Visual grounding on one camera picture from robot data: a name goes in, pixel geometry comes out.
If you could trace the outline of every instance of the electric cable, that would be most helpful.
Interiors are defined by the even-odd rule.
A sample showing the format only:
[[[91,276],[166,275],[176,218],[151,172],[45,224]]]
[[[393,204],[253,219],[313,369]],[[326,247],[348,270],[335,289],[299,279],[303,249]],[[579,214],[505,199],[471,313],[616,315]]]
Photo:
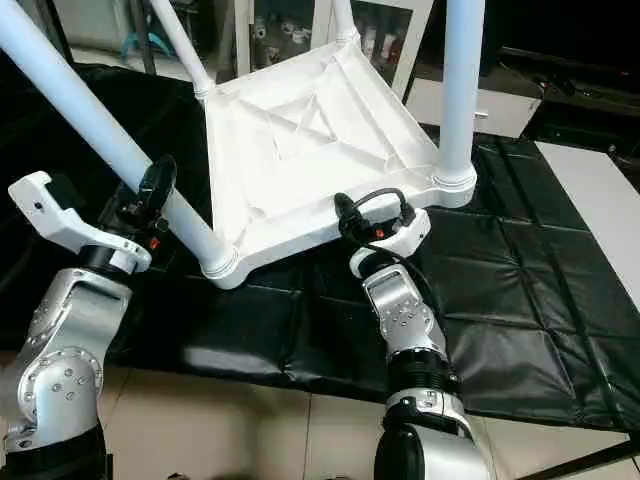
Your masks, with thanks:
[[[410,273],[412,273],[422,284],[424,290],[423,295],[426,293],[425,296],[427,297],[427,302],[433,307],[433,313],[435,314],[436,318],[440,318],[443,311],[440,298],[436,294],[435,289],[433,288],[429,279],[413,262],[389,249],[380,247],[378,245],[372,245],[371,243],[367,243],[362,240],[358,240],[352,233],[353,229],[356,227],[361,228],[363,225],[369,225],[369,223],[362,217],[359,207],[366,202],[373,200],[374,198],[387,194],[396,195],[400,200],[401,223],[405,226],[411,223],[411,221],[415,218],[415,212],[413,211],[413,207],[411,207],[411,205],[407,202],[407,199],[402,191],[397,188],[381,188],[365,195],[357,202],[354,202],[346,194],[337,194],[335,197],[336,205],[338,205],[338,203],[341,203],[342,206],[342,211],[338,211],[338,229],[340,230],[340,233],[345,240],[358,247],[367,248],[374,252],[387,255],[398,262],[400,265],[405,267]]]

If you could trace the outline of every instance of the robotic arm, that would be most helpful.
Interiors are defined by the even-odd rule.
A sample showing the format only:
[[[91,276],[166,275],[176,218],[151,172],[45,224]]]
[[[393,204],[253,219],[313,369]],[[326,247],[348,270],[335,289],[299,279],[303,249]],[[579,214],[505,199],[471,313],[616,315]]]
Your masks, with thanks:
[[[154,163],[137,194],[116,195],[101,229],[71,208],[62,179],[36,172],[9,187],[38,233],[78,254],[83,266],[56,275],[24,347],[0,376],[0,413],[9,424],[0,478],[111,478],[97,412],[105,354],[132,295],[127,277],[149,268],[149,252],[167,230],[160,211],[175,172],[170,157]]]
[[[150,252],[167,231],[161,210],[175,175],[172,159],[154,163],[136,194],[123,199],[122,190],[107,206],[99,229],[71,208],[59,179],[36,172],[9,188],[38,233],[78,254],[83,266],[56,275],[22,351],[0,376],[0,414],[9,423],[0,478],[113,478],[97,413],[105,354],[132,295],[128,276],[148,269]],[[372,224],[359,208],[382,194],[399,197],[400,215]],[[337,194],[335,205],[343,238],[358,247],[351,271],[363,279],[388,347],[375,480],[488,480],[433,311],[439,312],[437,297],[406,259],[429,231],[427,213],[395,189],[358,202]],[[409,271],[421,279],[427,301]]]
[[[383,194],[400,200],[394,222],[371,224],[359,207]],[[349,263],[387,342],[388,398],[375,480],[488,480],[458,397],[458,378],[446,355],[433,308],[437,297],[406,257],[429,231],[427,212],[413,209],[399,190],[384,189],[353,202],[334,198],[342,237],[358,246]],[[431,306],[407,270],[421,278]]]

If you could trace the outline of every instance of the black foam mat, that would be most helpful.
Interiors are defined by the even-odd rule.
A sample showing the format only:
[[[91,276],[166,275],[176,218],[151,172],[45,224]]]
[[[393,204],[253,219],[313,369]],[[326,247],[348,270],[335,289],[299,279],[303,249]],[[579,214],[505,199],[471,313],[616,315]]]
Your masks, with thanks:
[[[210,218],[203,118],[191,86],[101,66],[79,71],[152,157],[173,154],[178,188]],[[19,75],[0,78],[0,184],[65,173],[95,220],[117,178]],[[640,427],[640,316],[534,144],[476,137],[472,202],[429,209],[413,260],[444,305],[441,323],[474,414],[613,430]],[[0,195],[0,349],[72,254],[38,238]],[[108,360],[372,401],[385,346],[340,242],[217,290],[170,239],[136,291]]]

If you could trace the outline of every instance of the white pipe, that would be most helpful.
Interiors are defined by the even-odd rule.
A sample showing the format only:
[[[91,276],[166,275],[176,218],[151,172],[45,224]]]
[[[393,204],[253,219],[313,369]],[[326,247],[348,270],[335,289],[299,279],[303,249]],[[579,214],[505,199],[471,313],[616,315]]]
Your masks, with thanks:
[[[350,0],[333,0],[333,12],[336,16],[336,41],[348,43],[359,36],[353,23],[353,12]]]
[[[485,0],[449,0],[444,105],[436,183],[445,190],[475,181],[471,146],[478,93]]]
[[[137,190],[149,157],[69,67],[15,0],[0,0],[4,50],[82,138],[131,188]],[[214,278],[233,268],[235,249],[222,241],[176,190],[163,215],[173,233]]]
[[[196,98],[199,100],[204,99],[211,87],[215,85],[215,82],[204,69],[204,65],[202,65],[200,57],[198,57],[193,45],[191,45],[184,28],[182,28],[176,12],[173,10],[169,0],[151,0],[151,5],[156,15],[158,15],[165,32],[167,32],[173,48],[178,52],[180,61],[191,77]]]

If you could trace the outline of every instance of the beige floor tile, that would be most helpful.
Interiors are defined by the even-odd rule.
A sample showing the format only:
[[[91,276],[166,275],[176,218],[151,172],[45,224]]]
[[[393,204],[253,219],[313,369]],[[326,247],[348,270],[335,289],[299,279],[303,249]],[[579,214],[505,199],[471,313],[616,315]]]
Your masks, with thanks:
[[[312,395],[305,480],[373,478],[384,405]]]
[[[485,419],[498,480],[512,480],[626,440],[624,434]],[[574,476],[638,480],[631,461]]]
[[[473,429],[473,439],[476,445],[480,449],[480,453],[484,457],[484,461],[487,465],[487,469],[491,474],[492,480],[497,480],[495,467],[493,465],[493,456],[491,455],[491,442],[489,441],[489,433],[487,432],[487,425],[485,419],[482,417],[467,417],[471,428]]]
[[[107,426],[118,480],[300,480],[309,395],[134,370]]]
[[[109,425],[109,421],[111,420],[130,372],[131,370],[129,368],[105,368],[102,396],[98,402],[98,415],[100,416],[102,428],[106,428],[107,425]]]

